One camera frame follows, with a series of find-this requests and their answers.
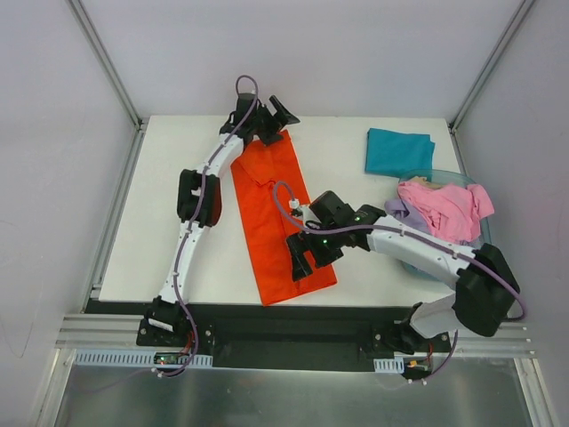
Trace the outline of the orange t-shirt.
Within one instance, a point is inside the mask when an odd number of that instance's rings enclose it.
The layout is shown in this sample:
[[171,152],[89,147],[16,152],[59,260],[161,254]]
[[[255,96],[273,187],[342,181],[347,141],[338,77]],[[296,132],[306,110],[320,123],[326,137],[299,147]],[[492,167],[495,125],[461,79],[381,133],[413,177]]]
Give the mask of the orange t-shirt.
[[293,280],[286,238],[298,231],[278,210],[273,188],[279,181],[290,186],[304,205],[310,201],[301,168],[287,131],[268,147],[251,142],[231,165],[252,270],[265,306],[319,291],[337,283],[333,267],[314,268],[313,274]]

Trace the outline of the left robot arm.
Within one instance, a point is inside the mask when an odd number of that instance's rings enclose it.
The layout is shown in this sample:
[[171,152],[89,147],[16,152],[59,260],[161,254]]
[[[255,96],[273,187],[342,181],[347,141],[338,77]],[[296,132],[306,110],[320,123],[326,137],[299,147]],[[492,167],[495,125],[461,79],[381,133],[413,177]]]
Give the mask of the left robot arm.
[[196,322],[184,299],[185,285],[201,241],[215,226],[222,209],[221,178],[255,138],[264,146],[283,139],[280,132],[300,120],[275,96],[268,98],[271,112],[256,93],[239,93],[236,107],[219,131],[219,141],[194,170],[180,173],[176,212],[179,236],[171,267],[157,297],[140,322],[136,343],[149,345],[153,339],[177,346],[198,337]]

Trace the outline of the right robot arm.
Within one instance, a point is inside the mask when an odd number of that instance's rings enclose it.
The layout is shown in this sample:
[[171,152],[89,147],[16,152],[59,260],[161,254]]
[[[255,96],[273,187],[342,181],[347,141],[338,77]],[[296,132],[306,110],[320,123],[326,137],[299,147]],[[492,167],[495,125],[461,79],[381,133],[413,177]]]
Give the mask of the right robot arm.
[[286,239],[293,280],[336,262],[343,248],[357,247],[412,265],[451,290],[436,301],[415,303],[402,320],[381,332],[381,342],[393,351],[412,355],[436,336],[462,328],[492,337],[520,302],[519,285],[496,246],[445,242],[378,207],[355,210],[332,191],[308,205],[293,197],[288,205],[284,216],[298,228]]

